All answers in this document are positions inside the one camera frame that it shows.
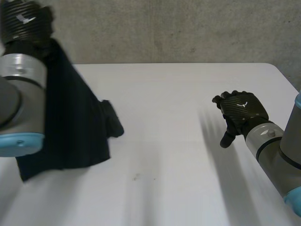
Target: white logo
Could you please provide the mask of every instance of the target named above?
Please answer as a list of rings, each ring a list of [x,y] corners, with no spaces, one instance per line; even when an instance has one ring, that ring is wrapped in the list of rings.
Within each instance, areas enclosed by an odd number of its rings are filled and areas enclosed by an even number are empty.
[[[23,22],[23,24],[27,24],[27,23],[29,23],[30,21],[32,21],[32,20],[35,19],[35,17],[33,17],[33,18],[31,18],[31,19],[24,18],[24,16],[22,16],[22,14],[17,15],[16,17],[17,17],[17,19],[18,19],[19,21]]]
[[[246,102],[244,105],[237,105],[237,106],[246,107],[247,104],[248,104],[248,102]]]

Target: white table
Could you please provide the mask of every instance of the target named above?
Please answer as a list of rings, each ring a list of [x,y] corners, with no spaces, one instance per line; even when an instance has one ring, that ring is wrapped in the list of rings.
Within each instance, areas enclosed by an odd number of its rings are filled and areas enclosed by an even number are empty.
[[[299,226],[238,137],[219,147],[226,124],[211,99],[253,92],[283,129],[297,91],[269,64],[77,65],[111,100],[125,134],[112,159],[52,171],[22,185],[0,159],[1,226]]]

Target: black carbon fiber hand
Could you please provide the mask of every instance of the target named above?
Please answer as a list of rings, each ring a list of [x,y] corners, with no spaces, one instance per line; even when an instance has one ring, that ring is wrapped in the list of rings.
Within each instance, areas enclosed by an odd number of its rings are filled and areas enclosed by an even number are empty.
[[[233,91],[224,92],[213,98],[212,102],[221,109],[227,123],[227,131],[221,140],[221,147],[227,148],[235,136],[243,134],[244,126],[252,119],[268,121],[269,116],[253,93]]]
[[[47,56],[53,33],[53,16],[49,7],[28,0],[1,0],[1,41],[8,47],[15,41],[26,41]]]

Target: dark blue fabric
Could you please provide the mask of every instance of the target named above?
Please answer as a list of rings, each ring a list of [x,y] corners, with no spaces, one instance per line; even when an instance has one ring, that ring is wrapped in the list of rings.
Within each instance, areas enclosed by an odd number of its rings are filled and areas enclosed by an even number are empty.
[[[48,69],[45,140],[43,149],[17,157],[26,181],[46,170],[89,167],[110,158],[107,138],[124,131],[109,101],[99,102],[52,40]]]

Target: gray concrete wall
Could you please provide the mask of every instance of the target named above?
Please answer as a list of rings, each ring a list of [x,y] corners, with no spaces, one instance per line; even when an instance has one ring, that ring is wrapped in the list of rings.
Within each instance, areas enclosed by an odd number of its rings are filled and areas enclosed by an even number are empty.
[[[301,89],[300,0],[40,2],[74,63],[265,62]]]

